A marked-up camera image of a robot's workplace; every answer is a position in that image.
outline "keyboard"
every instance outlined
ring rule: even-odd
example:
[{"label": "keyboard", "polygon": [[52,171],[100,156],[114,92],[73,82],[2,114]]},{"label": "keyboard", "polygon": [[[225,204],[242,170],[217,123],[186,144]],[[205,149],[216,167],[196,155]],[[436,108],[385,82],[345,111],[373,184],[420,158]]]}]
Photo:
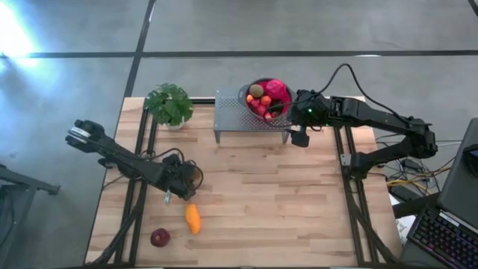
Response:
[{"label": "keyboard", "polygon": [[456,224],[426,207],[407,238],[449,267],[478,269],[478,235]]}]

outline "wire bundle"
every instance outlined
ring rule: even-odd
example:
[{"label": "wire bundle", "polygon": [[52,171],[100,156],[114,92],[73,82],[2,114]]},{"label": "wire bundle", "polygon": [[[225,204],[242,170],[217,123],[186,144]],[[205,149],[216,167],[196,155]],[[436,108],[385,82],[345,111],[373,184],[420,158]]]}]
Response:
[{"label": "wire bundle", "polygon": [[[392,136],[396,136],[396,135],[398,135],[398,134],[384,135],[384,136],[378,137],[376,140],[384,138],[384,137],[392,137]],[[377,143],[380,143],[380,144],[385,145],[385,146],[389,146],[386,142],[377,141]],[[407,171],[405,169],[405,167],[402,166],[401,161],[406,160],[406,159],[416,161],[417,163],[420,164],[419,173],[413,173],[413,172]],[[446,167],[446,166],[451,161],[453,161],[454,159],[455,159],[454,157],[451,158],[449,161],[447,161],[447,163],[445,163],[444,165],[442,165],[441,167],[439,167],[436,170],[430,170],[420,159],[411,158],[411,157],[407,157],[407,158],[403,158],[401,160],[400,159],[397,160],[397,162],[400,166],[400,169],[396,169],[396,168],[390,167],[388,165],[384,165],[383,167],[387,167],[389,169],[397,171],[395,174],[393,174],[391,176],[385,176],[384,175],[385,180],[387,181],[387,186],[388,187],[395,187],[395,186],[403,186],[403,185],[412,185],[415,188],[417,188],[418,191],[423,196],[426,196],[426,195],[430,194],[430,192],[429,192],[430,186],[428,186],[428,183],[429,183],[429,179],[432,178],[433,181],[435,182],[435,185],[431,186],[431,188],[436,186],[437,189],[438,189],[438,192],[440,192],[441,190],[440,190],[440,186],[438,184],[438,180],[437,180],[436,176],[450,170],[450,167]]]},{"label": "wire bundle", "polygon": [[[184,160],[184,154],[182,153],[181,150],[175,149],[177,152],[179,152],[179,156],[181,157],[178,161],[169,161],[167,158],[170,158],[171,156],[166,157],[162,163],[164,164],[164,169],[166,170],[167,173],[167,178],[169,181],[173,180],[181,180],[184,188],[186,188],[189,191],[195,191],[197,190],[201,184],[202,180],[204,179],[204,173],[202,170],[197,167],[196,162],[193,160]],[[190,181],[190,175],[187,173],[187,169],[189,167],[193,167],[195,171],[198,171],[200,174],[200,180],[198,185],[194,186],[193,189],[190,189],[190,186],[188,182]]]}]

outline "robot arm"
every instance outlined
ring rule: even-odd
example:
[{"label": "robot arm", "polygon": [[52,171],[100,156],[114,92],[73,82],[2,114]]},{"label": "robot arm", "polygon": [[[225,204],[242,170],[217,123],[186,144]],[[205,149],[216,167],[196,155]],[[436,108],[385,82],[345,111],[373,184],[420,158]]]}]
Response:
[{"label": "robot arm", "polygon": [[370,126],[405,135],[393,146],[367,154],[357,152],[341,156],[342,162],[350,166],[353,178],[367,178],[368,171],[377,164],[406,156],[430,158],[438,151],[435,134],[423,120],[379,111],[354,98],[332,96],[326,99],[314,91],[298,90],[297,99],[288,111],[288,119],[293,125],[300,126],[300,131],[290,132],[292,144],[302,147],[308,146],[309,137],[305,132],[308,126]]},{"label": "robot arm", "polygon": [[192,180],[196,166],[184,162],[181,152],[181,158],[172,154],[164,158],[162,163],[147,161],[118,145],[113,138],[105,134],[103,126],[89,120],[76,120],[75,127],[68,131],[66,142],[82,152],[99,153],[104,157],[98,160],[101,165],[108,168],[108,164],[114,163],[118,170],[130,179],[145,180],[148,184],[165,192],[171,191],[184,200],[196,193]]}]

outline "potted plant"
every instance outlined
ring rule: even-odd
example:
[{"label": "potted plant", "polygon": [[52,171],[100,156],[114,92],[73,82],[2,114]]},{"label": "potted plant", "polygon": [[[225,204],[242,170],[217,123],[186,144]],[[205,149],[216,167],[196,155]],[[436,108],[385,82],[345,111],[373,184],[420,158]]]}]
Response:
[{"label": "potted plant", "polygon": [[170,130],[180,129],[193,116],[193,103],[183,88],[165,83],[148,94],[145,101],[155,121]]}]

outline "gray floor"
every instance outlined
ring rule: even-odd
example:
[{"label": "gray floor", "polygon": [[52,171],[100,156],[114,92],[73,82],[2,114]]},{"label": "gray floor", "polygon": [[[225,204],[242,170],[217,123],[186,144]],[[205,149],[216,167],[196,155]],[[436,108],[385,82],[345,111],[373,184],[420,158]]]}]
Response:
[{"label": "gray floor", "polygon": [[[5,51],[19,54],[134,52],[147,4],[0,1],[0,20],[7,14],[3,18],[18,23],[0,26],[5,31],[0,37],[8,37],[0,39],[0,49],[7,44]],[[476,25],[478,17],[466,0],[158,0],[145,51],[478,49]],[[97,155],[68,147],[64,137],[76,119],[94,120],[114,135],[132,61],[0,59],[0,162],[61,185],[56,197],[38,193],[10,268],[83,262],[105,171]],[[343,62],[353,65],[372,97],[433,123],[438,140],[461,139],[478,115],[478,56],[144,58],[132,95],[145,96],[156,84],[173,82],[191,96],[213,96],[218,87],[262,76],[280,78],[293,89],[318,89]],[[344,70],[327,94],[360,92]],[[425,163],[440,167],[457,149],[441,146]]]}]

